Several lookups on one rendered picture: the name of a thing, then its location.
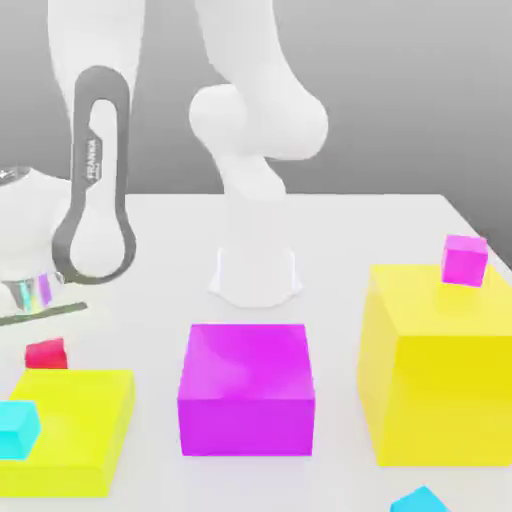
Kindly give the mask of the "large magenta box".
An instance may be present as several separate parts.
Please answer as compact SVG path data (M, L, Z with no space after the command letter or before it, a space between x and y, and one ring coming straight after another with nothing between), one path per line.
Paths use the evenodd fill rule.
M302 324L196 323L177 395L185 456L309 456L316 397Z

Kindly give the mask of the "large lime yellow box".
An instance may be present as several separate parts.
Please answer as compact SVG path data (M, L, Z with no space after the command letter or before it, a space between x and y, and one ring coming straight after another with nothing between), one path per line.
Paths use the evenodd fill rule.
M12 401L37 408L28 457L0 459L0 497L106 497L135 403L131 370L27 369Z

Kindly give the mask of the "small cyan cube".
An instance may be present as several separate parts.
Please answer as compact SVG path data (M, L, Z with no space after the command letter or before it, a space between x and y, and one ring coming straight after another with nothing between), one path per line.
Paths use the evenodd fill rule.
M0 401L0 460L25 460L40 432L33 401Z
M449 509L427 486L422 486L394 501L389 512L449 512Z

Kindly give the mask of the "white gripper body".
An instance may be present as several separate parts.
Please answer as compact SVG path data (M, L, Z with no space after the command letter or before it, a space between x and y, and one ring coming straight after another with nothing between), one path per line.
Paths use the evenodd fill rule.
M80 325L88 304L75 302L37 313L0 317L0 335L60 335Z

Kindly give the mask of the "small magenta cube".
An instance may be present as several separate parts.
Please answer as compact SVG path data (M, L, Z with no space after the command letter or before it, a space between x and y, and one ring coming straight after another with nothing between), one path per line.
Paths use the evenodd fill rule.
M481 287L487 262L488 245L485 238L447 235L441 261L441 281Z

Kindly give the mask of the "small red cube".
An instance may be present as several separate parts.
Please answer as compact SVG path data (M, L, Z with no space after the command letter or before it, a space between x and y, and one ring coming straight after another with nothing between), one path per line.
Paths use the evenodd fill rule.
M29 369L67 369L68 359L64 340L56 338L28 344L25 367Z

